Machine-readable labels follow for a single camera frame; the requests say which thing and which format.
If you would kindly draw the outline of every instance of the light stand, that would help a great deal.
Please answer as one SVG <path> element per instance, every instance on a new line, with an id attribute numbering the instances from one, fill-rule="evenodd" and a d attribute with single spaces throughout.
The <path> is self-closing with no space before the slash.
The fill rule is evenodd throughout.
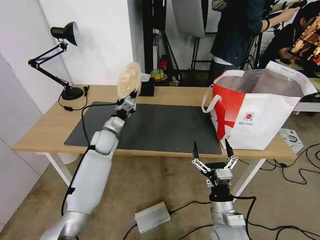
<path id="1" fill-rule="evenodd" d="M 53 37 L 57 38 L 59 41 L 61 41 L 60 44 L 55 46 L 54 48 L 50 49 L 49 51 L 41 54 L 40 56 L 30 59 L 28 61 L 29 66 L 37 69 L 39 72 L 43 73 L 47 77 L 53 79 L 57 83 L 61 84 L 64 87 L 63 92 L 61 93 L 61 97 L 64 100 L 74 100 L 83 95 L 83 90 L 78 87 L 72 87 L 69 85 L 69 82 L 58 78 L 48 71 L 44 70 L 41 68 L 41 64 L 49 61 L 50 59 L 60 55 L 61 53 L 65 52 L 67 50 L 68 44 L 63 41 L 63 39 L 67 39 L 70 43 L 73 45 L 77 46 L 77 41 L 79 41 L 79 30 L 77 27 L 77 24 L 75 22 L 68 23 L 64 28 L 58 28 L 58 27 L 53 27 L 51 28 L 51 34 Z M 48 53 L 61 48 L 61 51 L 58 51 L 56 54 L 49 56 L 49 57 L 44 57 Z"/>

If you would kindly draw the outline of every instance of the man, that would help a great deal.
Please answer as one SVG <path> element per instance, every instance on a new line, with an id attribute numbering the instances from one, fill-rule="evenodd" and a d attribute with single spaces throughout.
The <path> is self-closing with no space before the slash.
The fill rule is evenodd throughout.
<path id="1" fill-rule="evenodd" d="M 289 21 L 299 9 L 289 9 L 291 4 L 293 2 L 280 15 L 263 20 L 265 0 L 228 0 L 221 12 L 218 32 L 211 49 L 213 58 L 207 84 L 211 85 L 225 70 L 239 69 L 245 61 L 251 37 Z M 273 11 L 280 10 L 282 5 L 277 4 Z"/>
<path id="2" fill-rule="evenodd" d="M 300 9 L 293 23 L 285 26 L 272 39 L 260 59 L 259 68 L 265 68 L 269 61 L 274 61 L 275 59 L 296 59 L 296 57 L 288 52 L 288 49 L 298 40 L 307 26 L 319 13 L 320 1 L 311 2 Z M 293 52 L 297 52 L 302 45 L 304 45 L 304 42 L 300 40 L 293 49 Z"/>

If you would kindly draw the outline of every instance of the shopping bag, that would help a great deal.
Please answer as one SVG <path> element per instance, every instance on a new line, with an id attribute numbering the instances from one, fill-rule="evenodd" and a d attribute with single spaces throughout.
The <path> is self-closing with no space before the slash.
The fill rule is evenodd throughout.
<path id="1" fill-rule="evenodd" d="M 212 91 L 212 101 L 204 108 Z M 224 148 L 265 149 L 301 97 L 317 92 L 303 74 L 270 62 L 266 69 L 229 70 L 215 79 L 202 101 Z"/>

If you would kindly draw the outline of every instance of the black desk mat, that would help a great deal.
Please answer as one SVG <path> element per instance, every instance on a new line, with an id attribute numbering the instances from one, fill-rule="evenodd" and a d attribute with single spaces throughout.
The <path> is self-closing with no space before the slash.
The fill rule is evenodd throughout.
<path id="1" fill-rule="evenodd" d="M 84 121 L 89 139 L 102 129 L 114 112 L 114 105 L 87 110 Z M 221 154 L 209 114 L 204 114 L 201 107 L 137 104 L 137 111 L 127 119 L 121 131 L 117 148 L 192 153 L 194 141 L 199 154 Z M 64 144 L 87 146 L 81 121 Z"/>

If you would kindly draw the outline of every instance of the floor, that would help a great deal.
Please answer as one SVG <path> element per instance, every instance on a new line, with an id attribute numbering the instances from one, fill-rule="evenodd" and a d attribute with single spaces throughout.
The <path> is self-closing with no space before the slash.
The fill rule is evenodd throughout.
<path id="1" fill-rule="evenodd" d="M 305 146 L 319 142 L 320 114 L 313 117 L 304 113 L 292 115 L 285 126 L 295 129 Z M 310 159 L 316 163 L 315 147 Z M 218 161 L 207 159 L 204 162 Z M 74 172 L 78 161 L 68 166 Z M 267 163 L 264 168 L 271 168 Z M 301 156 L 297 163 L 285 170 L 287 178 L 301 181 L 298 169 L 316 170 Z M 244 163 L 234 169 L 234 184 L 245 170 Z M 319 232 L 320 175 L 303 173 L 307 185 L 287 182 L 281 169 L 260 170 L 242 196 L 257 196 L 250 221 L 269 227 L 296 225 L 302 229 Z M 0 234 L 0 240 L 39 239 L 41 234 L 60 219 L 60 206 L 67 186 L 50 165 L 27 198 L 18 208 Z M 191 164 L 190 158 L 115 156 L 112 169 L 100 205 L 91 215 L 86 230 L 79 236 L 84 239 L 122 239 L 134 224 L 133 214 L 160 201 L 169 210 L 176 209 L 191 200 L 208 201 L 209 188 L 206 179 Z M 246 215 L 250 201 L 237 200 L 238 212 Z M 133 229 L 127 240 L 176 240 L 190 230 L 211 223 L 210 205 L 190 205 L 175 214 L 169 222 L 139 235 Z M 192 233 L 185 239 L 208 239 L 210 228 Z M 275 239 L 275 232 L 258 227 L 249 227 L 253 240 Z M 307 239 L 296 230 L 284 230 L 280 240 Z"/>

